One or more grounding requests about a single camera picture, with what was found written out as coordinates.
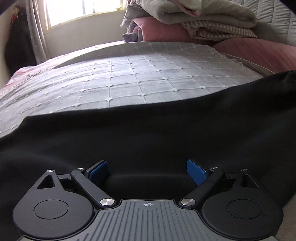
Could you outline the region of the dark hanging clothes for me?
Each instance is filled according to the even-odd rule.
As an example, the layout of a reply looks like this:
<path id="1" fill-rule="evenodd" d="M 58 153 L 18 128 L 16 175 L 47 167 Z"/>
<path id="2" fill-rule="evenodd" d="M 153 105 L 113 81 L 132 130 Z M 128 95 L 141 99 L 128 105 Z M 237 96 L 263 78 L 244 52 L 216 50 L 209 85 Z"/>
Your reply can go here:
<path id="1" fill-rule="evenodd" d="M 37 64 L 32 46 L 26 9 L 16 5 L 11 18 L 9 38 L 4 49 L 4 58 L 10 75 L 23 67 Z"/>

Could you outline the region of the striped folded blanket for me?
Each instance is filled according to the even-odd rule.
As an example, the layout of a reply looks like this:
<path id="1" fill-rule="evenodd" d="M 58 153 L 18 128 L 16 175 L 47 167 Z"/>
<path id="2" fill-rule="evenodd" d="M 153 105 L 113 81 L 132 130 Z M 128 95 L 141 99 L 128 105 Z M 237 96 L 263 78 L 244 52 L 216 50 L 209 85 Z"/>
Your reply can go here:
<path id="1" fill-rule="evenodd" d="M 190 37 L 199 40 L 222 41 L 232 38 L 255 38 L 257 36 L 250 29 L 214 21 L 189 21 L 181 23 Z"/>

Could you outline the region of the folded beige grey quilt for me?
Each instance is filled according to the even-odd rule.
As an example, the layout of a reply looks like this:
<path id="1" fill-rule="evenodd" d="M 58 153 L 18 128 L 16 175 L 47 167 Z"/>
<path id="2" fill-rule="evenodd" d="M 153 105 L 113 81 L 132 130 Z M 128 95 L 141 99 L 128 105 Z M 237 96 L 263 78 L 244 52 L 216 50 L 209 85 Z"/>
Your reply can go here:
<path id="1" fill-rule="evenodd" d="M 121 27 L 135 18 L 152 16 L 166 24 L 189 21 L 214 21 L 250 29 L 256 26 L 255 13 L 233 1 L 129 1 Z"/>

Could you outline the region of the grey dotted curtain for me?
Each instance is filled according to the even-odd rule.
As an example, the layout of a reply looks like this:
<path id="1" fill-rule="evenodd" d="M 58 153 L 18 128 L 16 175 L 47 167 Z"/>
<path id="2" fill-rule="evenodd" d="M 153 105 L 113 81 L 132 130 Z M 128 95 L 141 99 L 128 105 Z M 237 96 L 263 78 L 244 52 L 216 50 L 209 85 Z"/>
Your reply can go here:
<path id="1" fill-rule="evenodd" d="M 39 65 L 49 59 L 49 53 L 41 25 L 38 1 L 26 0 L 26 13 L 34 56 Z"/>

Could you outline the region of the grey checked bedspread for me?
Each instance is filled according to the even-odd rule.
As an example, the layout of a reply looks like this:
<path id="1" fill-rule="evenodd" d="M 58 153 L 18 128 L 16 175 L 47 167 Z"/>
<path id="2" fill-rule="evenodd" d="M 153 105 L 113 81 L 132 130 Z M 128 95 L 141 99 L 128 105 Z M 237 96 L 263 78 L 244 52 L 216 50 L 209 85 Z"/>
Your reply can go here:
<path id="1" fill-rule="evenodd" d="M 1 89 L 1 136 L 27 116 L 194 98 L 268 74 L 207 45 L 97 45 L 18 70 Z"/>

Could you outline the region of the pink pillow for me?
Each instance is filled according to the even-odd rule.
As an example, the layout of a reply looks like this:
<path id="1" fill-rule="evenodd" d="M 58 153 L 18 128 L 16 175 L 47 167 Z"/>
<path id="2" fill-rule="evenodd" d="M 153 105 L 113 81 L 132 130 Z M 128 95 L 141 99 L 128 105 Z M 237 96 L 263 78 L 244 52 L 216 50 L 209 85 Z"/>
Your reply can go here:
<path id="1" fill-rule="evenodd" d="M 295 70 L 295 47 L 263 39 L 235 38 L 213 46 L 218 52 L 247 60 L 273 73 Z"/>

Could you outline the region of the black pants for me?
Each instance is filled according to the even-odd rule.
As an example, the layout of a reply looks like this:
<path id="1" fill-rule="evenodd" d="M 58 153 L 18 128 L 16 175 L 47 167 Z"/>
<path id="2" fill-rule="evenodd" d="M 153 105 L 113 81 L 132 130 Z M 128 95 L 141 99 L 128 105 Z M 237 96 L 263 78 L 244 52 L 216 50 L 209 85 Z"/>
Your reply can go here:
<path id="1" fill-rule="evenodd" d="M 26 117 L 1 138 L 1 240 L 16 240 L 13 208 L 48 169 L 106 160 L 114 198 L 180 199 L 186 162 L 248 169 L 284 206 L 295 194 L 295 72 L 206 96 Z"/>

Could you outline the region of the pink folded blanket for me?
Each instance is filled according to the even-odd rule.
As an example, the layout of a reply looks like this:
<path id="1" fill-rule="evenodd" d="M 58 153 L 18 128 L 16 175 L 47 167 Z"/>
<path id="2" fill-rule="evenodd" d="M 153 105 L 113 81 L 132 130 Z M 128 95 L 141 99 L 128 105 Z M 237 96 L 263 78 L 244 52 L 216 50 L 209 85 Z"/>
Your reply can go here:
<path id="1" fill-rule="evenodd" d="M 180 24 L 166 25 L 152 16 L 135 18 L 129 29 L 137 33 L 138 41 L 143 42 L 180 42 L 213 46 L 214 41 L 199 40 L 190 37 L 188 31 Z"/>

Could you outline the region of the grey quilted headboard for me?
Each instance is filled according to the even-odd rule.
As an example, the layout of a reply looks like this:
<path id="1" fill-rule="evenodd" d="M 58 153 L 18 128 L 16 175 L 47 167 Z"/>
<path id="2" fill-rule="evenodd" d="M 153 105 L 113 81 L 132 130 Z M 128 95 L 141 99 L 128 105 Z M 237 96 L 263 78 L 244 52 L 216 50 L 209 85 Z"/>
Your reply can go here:
<path id="1" fill-rule="evenodd" d="M 259 39 L 295 46 L 295 13 L 278 0 L 235 1 L 257 16 L 252 30 Z"/>

